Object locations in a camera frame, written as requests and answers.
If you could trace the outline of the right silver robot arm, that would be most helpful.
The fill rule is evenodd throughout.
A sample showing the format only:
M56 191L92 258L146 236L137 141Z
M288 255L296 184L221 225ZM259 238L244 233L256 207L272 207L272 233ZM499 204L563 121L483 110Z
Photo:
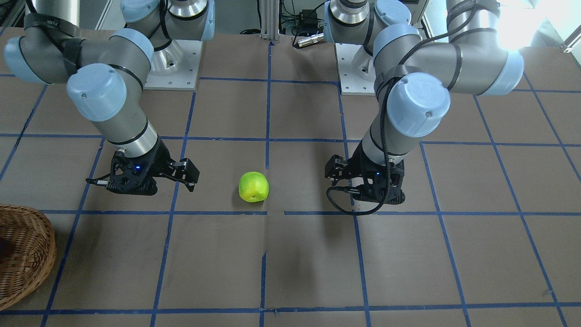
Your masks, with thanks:
M86 182L116 194L155 195L156 178L193 191L199 170L188 158L172 159L139 105L147 77L157 72L178 40L209 41L215 31L212 0L123 0L127 26L107 40L81 36L76 0L27 0L25 34L4 48L9 70L39 84L65 84L79 113L115 151L108 174Z

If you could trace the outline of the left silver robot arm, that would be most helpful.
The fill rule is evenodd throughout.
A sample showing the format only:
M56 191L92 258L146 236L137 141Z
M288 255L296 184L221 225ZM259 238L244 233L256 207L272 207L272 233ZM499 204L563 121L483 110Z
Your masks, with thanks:
M329 0L325 40L361 45L375 70L379 113L349 159L325 166L326 191L357 201L399 204L404 158L440 124L451 93L499 96L519 83L524 61L500 46L496 0L448 0L446 33L423 39L398 0Z

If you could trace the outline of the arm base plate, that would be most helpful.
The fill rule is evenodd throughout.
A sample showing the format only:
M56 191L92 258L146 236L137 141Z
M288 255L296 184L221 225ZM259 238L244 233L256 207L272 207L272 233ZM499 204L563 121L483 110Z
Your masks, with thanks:
M372 56L363 46L338 43L335 45L341 93L372 96L375 94L375 69Z
M195 91L204 45L203 41L173 40L154 52L144 89Z

